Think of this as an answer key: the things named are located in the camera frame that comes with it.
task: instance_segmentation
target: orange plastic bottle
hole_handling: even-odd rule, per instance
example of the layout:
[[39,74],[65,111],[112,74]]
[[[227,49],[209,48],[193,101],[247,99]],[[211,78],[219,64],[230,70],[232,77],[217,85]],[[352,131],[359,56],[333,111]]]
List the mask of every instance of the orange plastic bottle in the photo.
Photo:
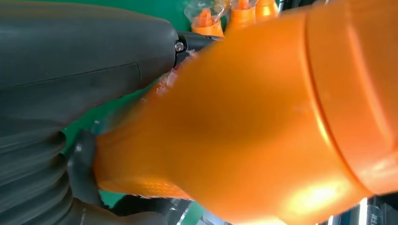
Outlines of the orange plastic bottle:
[[275,0],[258,0],[256,4],[256,20],[262,22],[278,16],[278,6]]
[[257,0],[231,0],[231,16],[227,32],[231,33],[256,23]]
[[336,0],[231,34],[98,137],[98,185],[237,225],[313,225],[398,190],[397,19],[397,1]]

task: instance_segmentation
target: metal bolt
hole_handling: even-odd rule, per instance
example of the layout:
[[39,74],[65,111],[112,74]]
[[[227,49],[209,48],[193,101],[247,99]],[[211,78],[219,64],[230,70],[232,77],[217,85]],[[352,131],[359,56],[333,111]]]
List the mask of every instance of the metal bolt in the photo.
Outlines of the metal bolt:
[[184,44],[182,42],[177,42],[176,45],[174,46],[177,52],[180,52],[184,50]]

